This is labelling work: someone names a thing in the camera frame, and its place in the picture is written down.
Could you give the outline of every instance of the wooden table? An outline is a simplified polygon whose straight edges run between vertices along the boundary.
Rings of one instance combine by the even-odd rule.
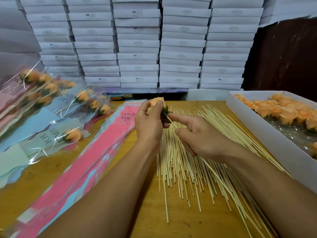
[[[111,104],[112,108],[115,109],[122,102],[116,101]],[[230,115],[256,140],[240,120],[226,107],[224,101],[167,101],[166,104],[169,107],[188,109],[189,111],[194,111],[195,108],[200,108],[204,104],[211,104],[223,114]],[[91,129],[93,134],[97,132],[103,122],[104,120],[100,120],[94,124]],[[0,229],[8,228],[63,173],[92,138],[93,135],[81,140],[71,152],[65,151],[29,166],[23,171],[22,176],[17,182],[0,189]],[[127,136],[105,173],[131,149],[135,141],[136,132],[133,130]],[[230,212],[224,198],[218,195],[215,198],[216,204],[213,205],[209,191],[206,189],[205,193],[199,193],[202,210],[200,212],[196,195],[189,195],[192,206],[189,208],[186,199],[182,200],[179,198],[176,185],[172,188],[167,187],[167,205],[170,221],[167,224],[164,191],[159,192],[159,181],[156,170],[156,159],[154,159],[133,214],[129,237],[249,237],[234,203],[231,202],[230,204],[233,207],[233,211]],[[247,223],[252,236],[254,238],[261,237],[252,224],[248,221]]]

